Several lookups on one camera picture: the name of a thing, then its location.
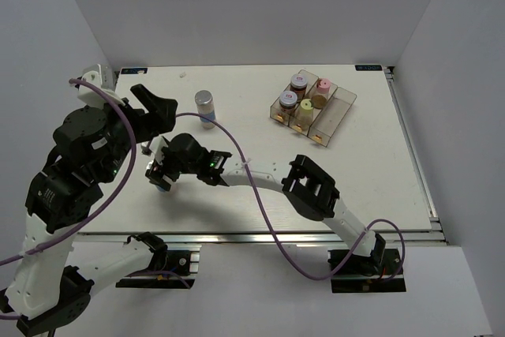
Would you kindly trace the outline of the dark brown sauce jar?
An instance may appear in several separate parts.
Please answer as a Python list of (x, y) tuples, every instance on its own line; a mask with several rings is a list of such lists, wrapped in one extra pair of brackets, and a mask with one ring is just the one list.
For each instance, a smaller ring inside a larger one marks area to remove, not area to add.
[(290, 78), (290, 90), (297, 95), (298, 103), (304, 99), (307, 87), (308, 79), (303, 73), (296, 73)]

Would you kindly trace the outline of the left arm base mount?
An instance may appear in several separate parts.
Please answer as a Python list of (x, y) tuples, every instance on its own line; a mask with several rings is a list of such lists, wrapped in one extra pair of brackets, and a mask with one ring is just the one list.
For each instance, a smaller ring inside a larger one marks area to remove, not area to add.
[(195, 279), (190, 276), (196, 270), (191, 269), (192, 251), (169, 249), (163, 239), (150, 232), (131, 234), (126, 244), (133, 240), (143, 242), (154, 255), (144, 274), (127, 276), (115, 284), (116, 288), (189, 290), (193, 286)]

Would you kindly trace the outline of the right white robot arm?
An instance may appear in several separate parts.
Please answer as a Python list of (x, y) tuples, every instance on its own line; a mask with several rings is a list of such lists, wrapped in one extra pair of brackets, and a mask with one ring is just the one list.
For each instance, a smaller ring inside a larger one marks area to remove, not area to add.
[(268, 163), (251, 168), (229, 152), (207, 150), (188, 133), (172, 140), (156, 137), (141, 147), (144, 155), (154, 156), (145, 176), (160, 189), (168, 191), (181, 175), (191, 174), (210, 186), (256, 186), (281, 193), (297, 214), (322, 222), (346, 243), (356, 273), (381, 273), (385, 240), (347, 208), (335, 180), (308, 156), (297, 155), (285, 167)]

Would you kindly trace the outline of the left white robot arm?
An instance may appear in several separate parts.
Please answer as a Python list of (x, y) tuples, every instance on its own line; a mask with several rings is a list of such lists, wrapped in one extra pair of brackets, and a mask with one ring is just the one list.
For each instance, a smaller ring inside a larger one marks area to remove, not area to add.
[(133, 108), (102, 89), (68, 114), (54, 131), (54, 147), (32, 179), (25, 206), (23, 248), (17, 270), (1, 292), (2, 319), (15, 320), (23, 335), (37, 336), (73, 322), (103, 288), (133, 273), (154, 275), (166, 266), (166, 243), (152, 233), (136, 234), (111, 257), (69, 266), (77, 231), (103, 212), (111, 198), (102, 185), (125, 186), (137, 145), (170, 132), (178, 104), (143, 85), (131, 89)]

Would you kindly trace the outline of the pink lid spice bottle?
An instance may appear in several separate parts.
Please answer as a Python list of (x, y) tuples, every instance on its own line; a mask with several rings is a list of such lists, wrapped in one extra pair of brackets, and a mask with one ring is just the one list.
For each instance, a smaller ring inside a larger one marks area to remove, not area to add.
[(315, 109), (322, 110), (326, 105), (331, 89), (331, 82), (321, 78), (317, 81), (316, 87), (311, 96), (311, 102)]

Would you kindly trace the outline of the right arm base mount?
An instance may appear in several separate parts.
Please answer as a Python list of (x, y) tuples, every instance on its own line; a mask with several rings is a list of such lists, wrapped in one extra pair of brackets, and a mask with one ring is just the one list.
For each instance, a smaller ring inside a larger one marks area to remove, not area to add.
[(400, 264), (401, 255), (397, 249), (386, 249), (378, 268), (366, 262), (364, 257), (352, 256), (331, 277), (331, 292), (333, 294), (405, 293), (403, 268), (390, 279)]

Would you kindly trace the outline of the yellow lid spice bottle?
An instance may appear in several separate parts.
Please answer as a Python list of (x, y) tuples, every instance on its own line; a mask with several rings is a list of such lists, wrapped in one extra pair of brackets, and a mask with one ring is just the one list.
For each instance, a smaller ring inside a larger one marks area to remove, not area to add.
[(297, 111), (297, 126), (301, 130), (307, 130), (313, 121), (314, 106), (310, 99), (303, 99)]

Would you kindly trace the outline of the orange label sauce jar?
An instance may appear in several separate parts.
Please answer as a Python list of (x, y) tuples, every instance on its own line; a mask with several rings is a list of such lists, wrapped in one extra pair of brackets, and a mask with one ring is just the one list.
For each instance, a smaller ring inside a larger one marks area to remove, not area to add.
[(297, 95), (291, 90), (282, 92), (279, 96), (280, 115), (289, 117), (297, 106)]

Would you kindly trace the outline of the silver lid white bottle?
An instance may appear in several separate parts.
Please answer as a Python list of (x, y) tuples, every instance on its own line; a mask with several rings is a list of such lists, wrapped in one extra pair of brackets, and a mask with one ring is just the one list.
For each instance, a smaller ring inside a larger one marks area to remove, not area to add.
[(170, 179), (163, 173), (160, 164), (153, 160), (146, 166), (145, 177), (161, 192), (169, 192), (171, 189)]

